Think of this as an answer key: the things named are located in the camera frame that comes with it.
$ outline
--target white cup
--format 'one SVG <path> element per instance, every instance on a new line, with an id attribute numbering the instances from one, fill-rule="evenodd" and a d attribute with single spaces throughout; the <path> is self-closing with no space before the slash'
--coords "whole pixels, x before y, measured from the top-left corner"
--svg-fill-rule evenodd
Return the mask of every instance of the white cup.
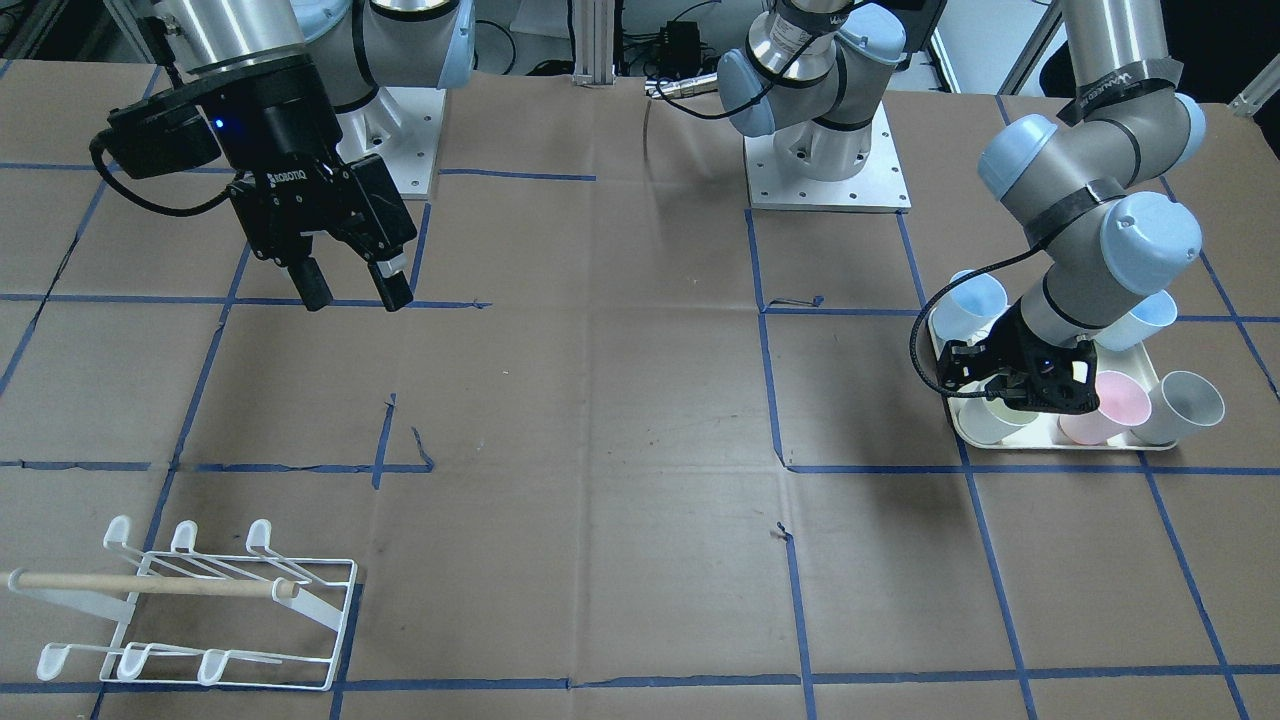
<path id="1" fill-rule="evenodd" d="M 1169 445 L 1222 421 L 1226 402 L 1213 383 L 1188 370 L 1174 370 L 1151 388 L 1151 419 L 1133 429 L 1151 445 Z"/>
<path id="2" fill-rule="evenodd" d="M 969 397 L 960 406 L 956 423 L 964 434 L 978 445 L 996 445 L 1032 424 L 1039 413 L 1012 410 L 1004 400 Z"/>

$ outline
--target paper cup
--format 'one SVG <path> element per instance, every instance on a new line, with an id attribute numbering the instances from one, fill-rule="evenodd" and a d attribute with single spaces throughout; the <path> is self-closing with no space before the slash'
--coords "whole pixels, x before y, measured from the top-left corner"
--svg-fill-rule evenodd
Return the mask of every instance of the paper cup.
<path id="1" fill-rule="evenodd" d="M 1059 415 L 1057 427 L 1076 445 L 1102 445 L 1151 418 L 1151 398 L 1138 380 L 1103 370 L 1094 384 L 1101 405 L 1085 415 Z"/>
<path id="2" fill-rule="evenodd" d="M 961 270 L 951 275 L 951 282 L 972 272 Z M 991 275 L 978 275 L 942 296 L 929 315 L 929 327 L 933 337 L 941 342 L 968 341 L 973 333 L 998 318 L 1007 304 L 1009 296 L 1000 281 Z"/>
<path id="3" fill-rule="evenodd" d="M 1213 383 L 1187 370 L 1174 370 L 1151 388 L 1151 419 L 1133 429 L 1151 445 L 1169 445 L 1222 421 L 1226 402 Z"/>
<path id="4" fill-rule="evenodd" d="M 1039 413 L 1012 410 L 1004 400 L 969 397 L 960 406 L 956 423 L 978 445 L 996 445 L 1032 424 Z"/>
<path id="5" fill-rule="evenodd" d="M 1176 319 L 1178 304 L 1174 302 L 1172 295 L 1162 290 L 1135 305 L 1124 318 L 1100 332 L 1093 341 L 1107 350 L 1120 352 L 1167 328 Z"/>

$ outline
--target robotiq logo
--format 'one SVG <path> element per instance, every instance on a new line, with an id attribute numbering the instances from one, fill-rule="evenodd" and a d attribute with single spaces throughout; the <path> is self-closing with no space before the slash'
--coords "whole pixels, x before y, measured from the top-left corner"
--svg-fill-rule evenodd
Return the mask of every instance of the robotiq logo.
<path id="1" fill-rule="evenodd" d="M 1129 81 L 1132 81 L 1132 79 L 1133 79 L 1133 76 L 1129 74 L 1129 73 L 1112 74 L 1107 79 L 1102 81 L 1102 83 L 1100 83 L 1097 87 L 1094 87 L 1093 90 L 1089 90 L 1089 92 L 1087 92 L 1084 95 L 1084 97 L 1082 97 L 1082 100 L 1084 101 L 1085 105 L 1089 104 L 1089 102 L 1093 102 L 1103 92 L 1106 92 L 1106 91 L 1108 91 L 1108 90 L 1111 90 L 1114 87 L 1117 87 L 1117 86 L 1129 85 Z"/>
<path id="2" fill-rule="evenodd" d="M 287 173 L 266 173 L 266 182 L 275 187 L 282 182 L 293 182 L 298 179 L 307 179 L 306 170 L 289 170 Z"/>

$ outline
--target table surface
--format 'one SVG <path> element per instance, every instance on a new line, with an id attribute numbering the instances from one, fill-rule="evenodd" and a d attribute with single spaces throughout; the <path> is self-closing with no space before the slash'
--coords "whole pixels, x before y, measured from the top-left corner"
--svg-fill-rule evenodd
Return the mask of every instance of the table surface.
<path id="1" fill-rule="evenodd" d="M 230 208 L 100 183 L 88 138 L 156 81 L 0 65 L 0 569 L 128 571 L 100 550 L 120 514 L 210 552 L 269 518 L 282 551 L 361 564 L 352 642 L 329 693 L 104 696 L 93 664 L 33 669 L 105 624 L 5 593 L 0 716 L 1280 716 L 1280 165 L 1225 108 L 1138 190 L 1204 228 L 1148 348 L 1226 420 L 1167 452 L 993 452 L 906 336 L 1025 247 L 974 168 L 1052 100 L 890 94 L 914 208 L 808 214 L 749 210 L 728 123 L 636 83 L 476 76 L 408 204 L 417 302 L 383 311 L 317 238 L 340 301 L 308 314 Z M 302 642 L 244 602 L 148 598 L 134 629 Z"/>

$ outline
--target black cable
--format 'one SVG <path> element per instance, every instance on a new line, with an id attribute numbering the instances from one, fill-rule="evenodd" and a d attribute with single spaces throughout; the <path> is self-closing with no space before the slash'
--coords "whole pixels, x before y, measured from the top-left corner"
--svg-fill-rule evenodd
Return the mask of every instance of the black cable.
<path id="1" fill-rule="evenodd" d="M 476 20 L 476 24 L 477 26 L 493 26 L 493 27 L 500 29 L 502 33 L 507 36 L 507 42 L 511 42 L 511 61 L 507 63 L 507 69 L 502 70 L 502 74 L 509 73 L 511 69 L 516 67 L 516 38 L 512 37 L 512 35 L 507 31 L 507 28 L 502 27 L 500 24 L 498 24 L 498 23 L 495 23 L 493 20 Z"/>
<path id="2" fill-rule="evenodd" d="M 721 0 L 707 0 L 705 3 L 699 3 L 699 4 L 696 4 L 696 5 L 691 6 L 691 8 L 685 8 L 684 10 L 680 12 L 678 15 L 676 15 L 675 18 L 671 18 L 671 22 L 678 20 L 680 18 L 687 15 L 690 12 L 696 10 L 698 8 L 701 8 L 703 5 L 719 5 L 719 4 L 721 4 Z"/>
<path id="3" fill-rule="evenodd" d="M 787 70 L 791 69 L 791 65 L 794 65 L 796 63 L 796 60 L 800 59 L 800 55 L 804 55 L 804 51 L 808 50 L 809 46 L 813 45 L 818 40 L 818 37 L 819 36 L 814 35 L 813 37 L 810 37 L 809 40 L 806 40 L 805 44 L 801 45 L 799 50 L 796 50 L 795 55 L 791 55 L 791 59 L 787 60 L 787 64 L 782 65 L 782 69 L 778 70 L 778 74 L 776 77 L 785 76 L 787 73 Z M 760 92 L 758 92 L 755 95 L 755 97 L 748 100 L 745 104 L 739 105 L 737 108 L 733 108 L 732 110 L 726 110 L 723 113 L 717 113 L 714 115 L 708 115 L 705 113 L 699 113 L 698 110 L 692 110 L 690 108 L 685 108 L 684 105 L 676 102 L 675 100 L 672 100 L 671 97 L 668 97 L 666 92 L 662 91 L 662 83 L 660 82 L 657 83 L 657 85 L 654 85 L 653 87 L 654 87 L 654 91 L 658 92 L 658 97 L 662 97 L 667 102 L 667 105 L 671 105 L 672 108 L 680 110 L 681 113 L 692 115 L 692 117 L 703 119 L 703 120 L 723 120 L 724 118 L 732 118 L 733 115 L 741 113 L 742 110 L 746 110 L 749 108 L 753 108 L 753 106 L 758 105 L 760 102 L 760 100 L 764 100 L 764 96 L 768 95 L 769 91 L 773 90 L 773 87 L 776 85 L 777 85 L 777 82 L 773 81 L 773 79 L 771 79 L 769 83 L 764 86 L 764 90 L 762 90 Z"/>
<path id="4" fill-rule="evenodd" d="M 201 213 L 207 213 L 212 210 L 214 208 L 221 205 L 223 201 L 225 201 L 228 197 L 232 196 L 232 188 L 230 186 L 227 186 L 215 197 L 212 197 L 211 200 L 206 200 L 205 202 L 201 202 L 195 208 L 166 208 L 164 205 L 156 205 L 150 200 L 134 195 L 132 190 L 124 187 L 124 184 L 122 184 L 120 181 L 115 179 L 115 177 L 111 176 L 111 170 L 106 167 L 106 163 L 102 161 L 104 150 L 106 150 L 106 145 L 102 142 L 102 135 L 99 133 L 93 136 L 93 140 L 90 141 L 88 152 L 90 156 L 93 159 L 93 168 L 97 170 L 97 174 L 102 176 L 102 181 L 106 184 L 109 184 L 111 190 L 119 192 L 120 196 L 128 200 L 129 202 L 133 202 L 138 208 L 150 210 L 159 215 L 168 215 L 170 218 L 193 218 L 196 215 L 200 215 Z M 239 177 L 242 177 L 242 173 L 237 173 L 237 178 Z"/>
<path id="5" fill-rule="evenodd" d="M 924 304 L 924 307 L 920 307 L 920 313 L 915 316 L 915 323 L 911 324 L 911 338 L 909 341 L 910 345 L 909 345 L 908 350 L 911 354 L 911 366 L 915 368 L 915 374 L 919 375 L 922 380 L 924 380 L 924 384 L 927 384 L 929 387 L 929 389 L 932 389 L 933 392 L 941 395 L 942 397 L 983 397 L 983 398 L 987 398 L 987 400 L 993 400 L 993 398 L 998 397 L 995 391 L 956 392 L 954 389 L 947 389 L 947 388 L 940 386 L 937 383 L 937 380 L 934 380 L 933 378 L 928 377 L 924 373 L 924 368 L 920 365 L 920 354 L 919 354 L 919 351 L 915 347 L 916 343 L 919 342 L 919 338 L 920 338 L 920 325 L 923 325 L 924 320 L 929 316 L 929 310 L 932 310 L 933 306 L 937 305 L 938 301 L 942 300 L 942 296 L 945 296 L 946 293 L 951 292 L 956 287 L 959 287 L 959 286 L 961 286 L 961 284 L 972 281 L 973 278 L 975 278 L 978 275 L 984 275 L 987 273 L 995 273 L 996 270 L 1000 270 L 1000 269 L 1007 268 L 1010 265 L 1015 265 L 1018 263 L 1021 263 L 1023 260 L 1027 260 L 1028 258 L 1036 255 L 1041 250 L 1044 250 L 1046 247 L 1048 247 L 1050 241 L 1052 241 L 1052 237 L 1044 238 L 1044 240 L 1039 241 L 1038 243 L 1036 243 L 1034 246 L 1032 246 L 1032 249 L 1028 250 L 1027 252 L 1023 252 L 1020 255 L 1015 255 L 1015 256 L 1009 258 L 1006 260 L 1001 260 L 998 263 L 987 265 L 986 268 L 979 268 L 977 270 L 965 273 L 963 277 L 960 277 L 957 279 L 954 279 L 950 283 L 947 283 L 946 287 L 943 287 L 942 290 L 940 290 L 938 292 L 936 292 L 933 295 L 933 297 L 931 297 L 929 301 Z"/>

